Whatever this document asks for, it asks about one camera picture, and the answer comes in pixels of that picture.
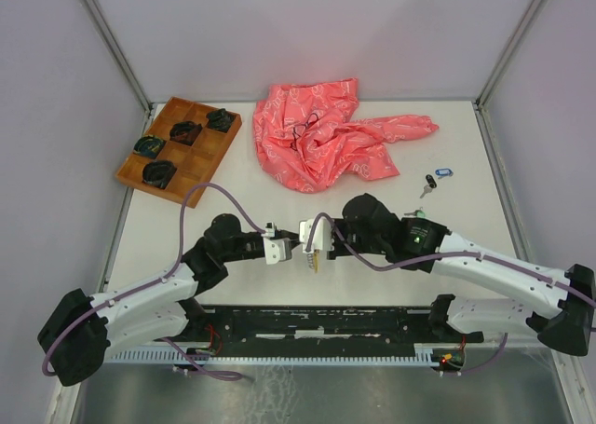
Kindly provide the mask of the large keyring with yellow handle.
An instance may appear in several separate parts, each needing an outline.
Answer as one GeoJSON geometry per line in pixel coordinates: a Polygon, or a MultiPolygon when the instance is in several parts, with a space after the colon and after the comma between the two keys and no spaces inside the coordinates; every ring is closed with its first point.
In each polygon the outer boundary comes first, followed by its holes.
{"type": "Polygon", "coordinates": [[[312,251],[311,253],[305,254],[307,266],[313,273],[318,273],[318,271],[319,271],[319,256],[320,256],[319,250],[315,250],[315,251],[312,251]]]}

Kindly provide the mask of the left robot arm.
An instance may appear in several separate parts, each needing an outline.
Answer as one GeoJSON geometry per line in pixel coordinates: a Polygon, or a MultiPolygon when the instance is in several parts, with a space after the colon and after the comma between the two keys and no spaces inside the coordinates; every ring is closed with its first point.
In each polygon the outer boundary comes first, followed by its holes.
{"type": "Polygon", "coordinates": [[[65,294],[37,336],[45,352],[43,374],[73,386],[123,350],[162,337],[198,339],[206,318],[197,311],[195,298],[227,277],[226,263],[285,262],[299,243],[298,233],[272,223],[245,232],[233,214],[218,215],[171,268],[111,292],[75,289],[65,294]]]}

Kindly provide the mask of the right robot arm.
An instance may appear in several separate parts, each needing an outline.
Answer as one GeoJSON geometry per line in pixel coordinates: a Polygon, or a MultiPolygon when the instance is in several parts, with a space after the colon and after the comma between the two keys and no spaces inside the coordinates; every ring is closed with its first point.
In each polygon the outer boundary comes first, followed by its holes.
{"type": "Polygon", "coordinates": [[[488,250],[447,226],[421,217],[399,218],[369,194],[349,200],[330,222],[329,257],[364,261],[382,255],[378,271],[404,269],[463,280],[495,294],[471,299],[441,294],[431,305],[428,332],[439,341],[474,333],[533,335],[546,347],[583,357],[595,312],[595,275],[533,265],[488,250]]]}

